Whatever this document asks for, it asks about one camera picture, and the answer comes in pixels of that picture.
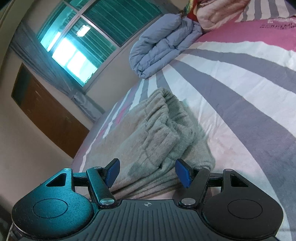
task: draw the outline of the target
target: silver screw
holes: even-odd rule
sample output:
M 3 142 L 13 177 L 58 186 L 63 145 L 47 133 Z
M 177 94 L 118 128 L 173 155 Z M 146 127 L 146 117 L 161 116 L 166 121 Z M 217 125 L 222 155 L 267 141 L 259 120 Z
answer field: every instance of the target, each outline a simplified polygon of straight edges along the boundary
M 195 203 L 195 200 L 193 198 L 187 197 L 187 198 L 183 198 L 181 200 L 181 203 L 184 204 L 185 206 L 190 206 Z
M 101 203 L 102 205 L 104 205 L 104 206 L 112 205 L 114 202 L 115 202 L 114 199 L 109 198 L 109 197 L 107 197 L 107 198 L 103 198 L 103 199 L 100 200 L 100 203 Z

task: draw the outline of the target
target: window pane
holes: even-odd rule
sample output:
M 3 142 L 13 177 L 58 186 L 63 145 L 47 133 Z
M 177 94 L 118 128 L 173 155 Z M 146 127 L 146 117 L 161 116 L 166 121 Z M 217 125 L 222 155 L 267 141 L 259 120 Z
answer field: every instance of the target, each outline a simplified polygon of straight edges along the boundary
M 75 14 L 75 11 L 70 7 L 65 4 L 61 4 L 47 21 L 39 35 L 41 44 L 47 49 L 47 51 L 50 51 L 65 26 L 71 21 Z
M 88 2 L 89 0 L 66 0 L 67 3 L 71 4 L 77 10 L 81 10 L 81 8 Z
M 80 18 L 52 57 L 84 86 L 115 49 L 97 30 Z
M 120 46 L 160 14 L 156 6 L 145 0 L 100 0 L 85 12 Z

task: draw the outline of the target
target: brown door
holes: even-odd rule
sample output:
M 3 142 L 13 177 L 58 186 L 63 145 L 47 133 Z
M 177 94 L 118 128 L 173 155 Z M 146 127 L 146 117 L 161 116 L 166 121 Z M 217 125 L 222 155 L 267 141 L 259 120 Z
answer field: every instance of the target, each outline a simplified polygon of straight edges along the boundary
M 19 102 L 20 108 L 53 143 L 74 158 L 89 130 L 68 112 L 32 74 L 28 79 L 26 90 Z

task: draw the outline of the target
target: red fabric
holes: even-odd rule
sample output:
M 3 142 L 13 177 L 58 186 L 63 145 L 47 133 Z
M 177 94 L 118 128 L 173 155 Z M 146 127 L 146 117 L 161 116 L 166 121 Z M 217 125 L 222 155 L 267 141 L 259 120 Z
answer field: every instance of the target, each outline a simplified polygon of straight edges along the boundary
M 190 18 L 192 21 L 198 22 L 196 15 L 193 13 L 194 9 L 196 8 L 196 5 L 198 3 L 198 0 L 194 0 L 193 6 L 191 11 L 187 14 L 187 17 Z

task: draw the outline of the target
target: bed sheet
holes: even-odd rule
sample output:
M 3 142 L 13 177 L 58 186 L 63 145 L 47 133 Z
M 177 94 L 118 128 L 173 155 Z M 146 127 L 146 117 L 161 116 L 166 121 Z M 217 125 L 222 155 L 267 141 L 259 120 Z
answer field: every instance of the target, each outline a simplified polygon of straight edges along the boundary
M 216 159 L 213 172 L 232 168 L 273 197 L 284 210 L 277 238 L 296 240 L 295 27 L 295 18 L 231 22 L 202 36 L 157 74 L 140 80 L 101 118 L 73 170 L 82 170 L 92 143 L 165 87 L 207 134 Z

